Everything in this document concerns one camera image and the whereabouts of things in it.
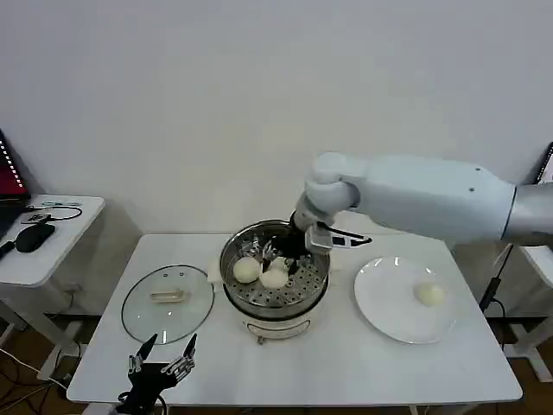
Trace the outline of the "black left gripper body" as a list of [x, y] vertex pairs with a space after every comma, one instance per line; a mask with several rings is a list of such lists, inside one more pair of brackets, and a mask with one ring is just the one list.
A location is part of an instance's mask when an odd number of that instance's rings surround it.
[[130, 375], [126, 411], [153, 411], [161, 393], [177, 385], [176, 376], [165, 370], [166, 366], [167, 363], [144, 363], [139, 372]]

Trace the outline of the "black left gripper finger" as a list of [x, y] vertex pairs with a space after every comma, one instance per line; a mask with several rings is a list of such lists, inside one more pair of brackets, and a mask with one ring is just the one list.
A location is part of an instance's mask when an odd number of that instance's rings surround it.
[[142, 365], [148, 358], [152, 348], [156, 344], [157, 334], [153, 334], [142, 346], [138, 349], [135, 355], [129, 356], [128, 375], [137, 374], [142, 370]]
[[165, 366], [162, 369], [162, 373], [175, 382], [180, 382], [186, 378], [195, 367], [194, 355], [196, 341], [197, 335], [193, 334], [182, 355]]

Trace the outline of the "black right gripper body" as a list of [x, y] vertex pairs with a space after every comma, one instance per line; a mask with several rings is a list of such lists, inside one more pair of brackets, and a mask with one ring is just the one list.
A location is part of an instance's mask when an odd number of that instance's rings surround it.
[[305, 232], [295, 224], [296, 211], [294, 211], [285, 224], [281, 224], [276, 230], [274, 248], [285, 258], [299, 259], [307, 256], [310, 251], [306, 247]]

